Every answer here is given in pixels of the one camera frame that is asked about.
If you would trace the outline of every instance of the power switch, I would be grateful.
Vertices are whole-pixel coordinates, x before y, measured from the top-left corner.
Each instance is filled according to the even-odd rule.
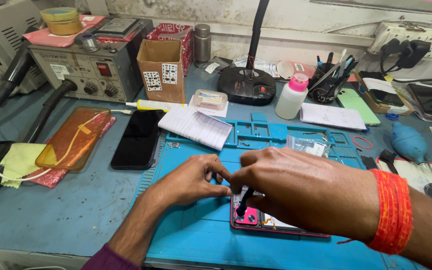
[[[97,68],[99,70],[99,74],[105,77],[112,77],[110,67],[106,63],[96,63]]]

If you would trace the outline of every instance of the cardboard box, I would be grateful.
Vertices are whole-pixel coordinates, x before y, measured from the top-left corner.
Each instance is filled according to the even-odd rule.
[[[180,33],[185,33],[183,38],[180,38]],[[182,60],[184,76],[188,75],[188,70],[193,63],[193,27],[190,25],[183,25],[177,23],[160,23],[154,28],[151,33],[147,35],[148,40],[182,40]]]
[[[357,72],[357,71],[354,72],[354,77],[356,77],[356,80],[357,80],[356,82],[352,82],[354,88],[357,89],[357,92],[362,97],[364,102],[366,102],[366,104],[368,104],[369,108],[371,109],[371,111],[373,113],[387,114],[389,109],[398,108],[396,106],[390,106],[388,104],[376,103],[376,101],[373,99],[371,94],[368,93],[368,88],[366,87],[366,84],[364,83],[363,79],[360,77],[359,72]],[[402,98],[400,95],[398,95],[398,96],[403,101],[404,105],[408,108],[407,111],[399,113],[399,115],[408,116],[412,112],[414,112],[413,107],[404,98]]]
[[[182,41],[143,39],[138,61],[150,101],[186,103]]]

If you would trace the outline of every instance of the knob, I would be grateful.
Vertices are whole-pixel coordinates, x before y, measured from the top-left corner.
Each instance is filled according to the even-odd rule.
[[[104,89],[104,93],[108,97],[112,97],[112,96],[116,95],[117,92],[118,92],[118,89],[113,85],[108,85],[106,87],[106,89]]]
[[[86,86],[84,86],[83,90],[86,92],[86,94],[93,94],[95,92],[98,91],[98,88],[96,87],[96,85],[92,84],[92,83],[86,83]]]

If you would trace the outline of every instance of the pink cap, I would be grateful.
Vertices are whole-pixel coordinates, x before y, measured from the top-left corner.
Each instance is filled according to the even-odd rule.
[[[308,86],[308,83],[309,83],[308,80],[309,80],[308,76],[301,74],[301,73],[296,73],[289,80],[288,86],[291,90],[294,90],[297,92],[304,92],[304,90],[306,90],[306,87]]]

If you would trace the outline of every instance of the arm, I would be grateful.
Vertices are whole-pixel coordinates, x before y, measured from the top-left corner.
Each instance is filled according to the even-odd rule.
[[[138,269],[137,265],[144,262],[155,228],[166,210],[203,198],[231,196],[229,187],[209,183],[213,173],[217,174],[219,183],[223,178],[231,178],[217,155],[191,156],[152,184],[136,198],[108,244],[82,269]]]
[[[312,232],[366,244],[374,238],[379,195],[372,172],[274,147],[245,152],[241,165],[231,178],[233,192],[247,185],[265,194],[250,197],[248,206]],[[414,228],[401,255],[432,268],[432,200],[409,192]]]

